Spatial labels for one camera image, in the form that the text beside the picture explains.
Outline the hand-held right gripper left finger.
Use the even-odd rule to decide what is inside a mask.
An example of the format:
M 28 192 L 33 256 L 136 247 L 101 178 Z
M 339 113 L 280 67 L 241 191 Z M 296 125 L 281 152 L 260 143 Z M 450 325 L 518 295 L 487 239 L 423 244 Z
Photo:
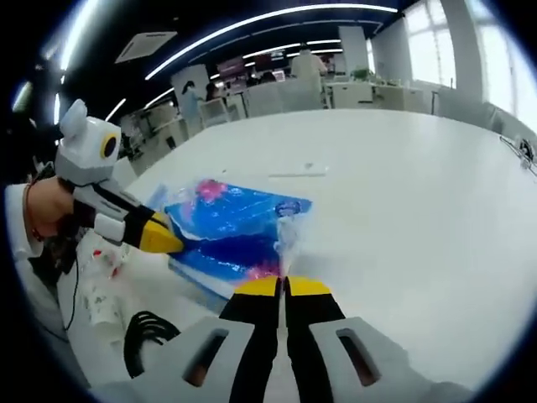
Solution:
M 140 402 L 261 402 L 277 352 L 280 278 L 241 284 L 219 317 L 167 342 L 133 381 Z

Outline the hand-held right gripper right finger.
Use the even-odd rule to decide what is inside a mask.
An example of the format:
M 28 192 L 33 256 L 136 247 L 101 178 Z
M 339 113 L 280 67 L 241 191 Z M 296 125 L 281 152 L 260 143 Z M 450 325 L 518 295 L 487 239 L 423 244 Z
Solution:
M 320 281 L 284 281 L 287 351 L 302 402 L 417 402 L 424 378 L 407 353 L 360 317 L 346 317 Z

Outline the person's left hand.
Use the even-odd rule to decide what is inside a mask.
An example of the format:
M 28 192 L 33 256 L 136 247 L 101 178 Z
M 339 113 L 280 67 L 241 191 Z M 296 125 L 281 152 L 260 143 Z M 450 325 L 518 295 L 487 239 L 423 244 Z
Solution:
M 29 198 L 35 229 L 44 238 L 56 235 L 60 221 L 74 211 L 74 198 L 57 177 L 36 182 Z

